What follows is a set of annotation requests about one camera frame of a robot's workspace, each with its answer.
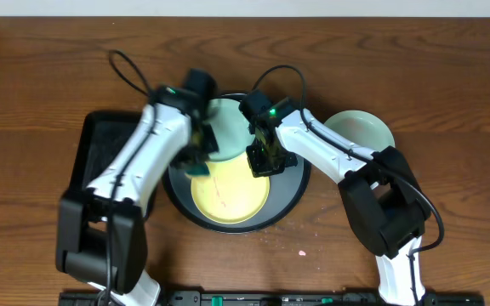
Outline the green scouring pad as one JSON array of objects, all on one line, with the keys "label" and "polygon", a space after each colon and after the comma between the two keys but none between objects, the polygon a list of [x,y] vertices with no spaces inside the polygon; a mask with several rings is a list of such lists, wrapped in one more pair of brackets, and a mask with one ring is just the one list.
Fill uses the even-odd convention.
[{"label": "green scouring pad", "polygon": [[185,170],[185,173],[191,177],[208,177],[210,175],[206,163],[191,165]]}]

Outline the pale green plate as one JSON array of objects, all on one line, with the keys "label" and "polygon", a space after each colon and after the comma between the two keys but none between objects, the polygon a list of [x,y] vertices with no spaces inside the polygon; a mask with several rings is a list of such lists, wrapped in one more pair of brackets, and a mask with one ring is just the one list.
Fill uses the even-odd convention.
[{"label": "pale green plate", "polygon": [[214,131],[219,150],[210,153],[213,162],[224,162],[241,155],[254,141],[249,122],[234,99],[212,99],[208,105],[208,124]]},{"label": "pale green plate", "polygon": [[341,111],[329,117],[324,125],[349,141],[376,151],[396,146],[388,126],[366,111]]}]

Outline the yellow plate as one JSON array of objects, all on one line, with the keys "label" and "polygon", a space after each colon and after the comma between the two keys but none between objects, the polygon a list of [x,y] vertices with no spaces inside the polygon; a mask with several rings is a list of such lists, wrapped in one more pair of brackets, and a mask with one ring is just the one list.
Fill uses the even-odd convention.
[{"label": "yellow plate", "polygon": [[191,196],[199,212],[219,224],[238,224],[267,202],[270,179],[253,176],[245,153],[228,161],[208,162],[208,176],[191,177]]}]

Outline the pale green plate front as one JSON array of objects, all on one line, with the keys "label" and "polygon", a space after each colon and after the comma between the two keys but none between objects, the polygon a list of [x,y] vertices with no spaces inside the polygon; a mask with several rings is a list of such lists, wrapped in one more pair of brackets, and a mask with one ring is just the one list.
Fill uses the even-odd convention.
[{"label": "pale green plate front", "polygon": [[324,125],[349,141],[376,151],[396,146],[388,126],[366,111],[341,111],[329,117]]}]

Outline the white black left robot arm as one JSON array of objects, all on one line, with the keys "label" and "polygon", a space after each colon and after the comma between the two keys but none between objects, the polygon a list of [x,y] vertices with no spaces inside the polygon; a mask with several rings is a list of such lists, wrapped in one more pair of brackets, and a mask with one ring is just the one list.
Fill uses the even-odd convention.
[{"label": "white black left robot arm", "polygon": [[207,123],[215,89],[161,86],[111,164],[83,190],[60,198],[56,268],[100,288],[98,305],[154,305],[161,288],[145,270],[144,220],[170,166],[208,173],[218,149]]}]

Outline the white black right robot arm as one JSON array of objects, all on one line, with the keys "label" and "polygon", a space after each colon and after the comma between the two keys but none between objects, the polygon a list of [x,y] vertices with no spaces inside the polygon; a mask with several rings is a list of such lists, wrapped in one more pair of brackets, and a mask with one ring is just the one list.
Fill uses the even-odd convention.
[{"label": "white black right robot arm", "polygon": [[239,110],[255,137],[246,149],[253,175],[283,173],[297,157],[322,170],[338,185],[356,238],[376,257],[380,297],[419,305],[425,289],[418,260],[431,208],[402,153],[355,144],[289,99],[273,105],[266,97],[248,97]]}]

